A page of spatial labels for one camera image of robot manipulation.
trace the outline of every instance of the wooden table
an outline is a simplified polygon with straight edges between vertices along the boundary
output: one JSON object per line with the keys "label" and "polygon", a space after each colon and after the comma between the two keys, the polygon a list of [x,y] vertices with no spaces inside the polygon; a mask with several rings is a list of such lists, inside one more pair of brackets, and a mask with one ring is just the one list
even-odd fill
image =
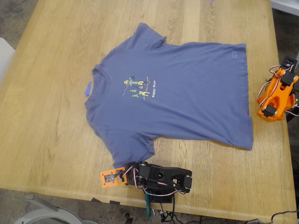
{"label": "wooden table", "polygon": [[0,86],[0,188],[145,207],[133,186],[101,189],[99,172],[113,160],[86,121],[83,94],[93,66],[140,21],[167,43],[247,44],[252,151],[213,140],[155,140],[148,162],[193,171],[176,211],[269,222],[275,212],[295,210],[286,121],[256,115],[258,90],[278,63],[268,0],[40,0]]}

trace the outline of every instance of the green component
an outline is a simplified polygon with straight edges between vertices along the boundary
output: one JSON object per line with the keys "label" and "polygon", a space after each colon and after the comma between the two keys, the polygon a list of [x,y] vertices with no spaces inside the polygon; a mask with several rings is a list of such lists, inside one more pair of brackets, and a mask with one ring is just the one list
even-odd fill
{"label": "green component", "polygon": [[144,199],[146,201],[146,216],[150,217],[150,196],[144,193]]}

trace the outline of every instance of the t-shirt sleeve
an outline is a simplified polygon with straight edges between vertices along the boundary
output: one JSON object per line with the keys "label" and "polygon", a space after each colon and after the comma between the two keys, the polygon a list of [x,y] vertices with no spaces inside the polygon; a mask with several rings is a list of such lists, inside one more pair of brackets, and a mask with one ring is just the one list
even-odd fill
{"label": "t-shirt sleeve", "polygon": [[115,168],[143,161],[154,154],[153,139],[128,130],[100,130],[99,136],[110,151]]}
{"label": "t-shirt sleeve", "polygon": [[119,45],[124,49],[154,49],[158,48],[166,39],[147,24],[140,22],[135,33]]}

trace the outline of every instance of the shirt tag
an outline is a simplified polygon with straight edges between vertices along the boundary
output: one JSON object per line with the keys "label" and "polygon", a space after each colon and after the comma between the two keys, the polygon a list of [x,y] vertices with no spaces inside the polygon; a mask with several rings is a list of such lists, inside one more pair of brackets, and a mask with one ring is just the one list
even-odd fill
{"label": "shirt tag", "polygon": [[92,86],[92,82],[89,82],[89,83],[87,84],[87,86],[86,86],[86,90],[85,90],[85,92],[84,92],[84,95],[85,95],[86,97],[89,96],[91,86]]}
{"label": "shirt tag", "polygon": [[233,59],[237,59],[237,52],[236,52],[236,51],[233,51],[233,53],[232,53],[232,58],[233,58]]}

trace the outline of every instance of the t-shirt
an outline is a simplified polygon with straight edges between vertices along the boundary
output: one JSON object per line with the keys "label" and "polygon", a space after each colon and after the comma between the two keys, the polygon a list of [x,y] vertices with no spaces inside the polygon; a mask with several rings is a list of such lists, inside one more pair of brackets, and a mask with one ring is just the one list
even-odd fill
{"label": "t-shirt", "polygon": [[114,167],[149,158],[162,135],[251,149],[246,45],[165,39],[139,23],[92,71],[86,117]]}

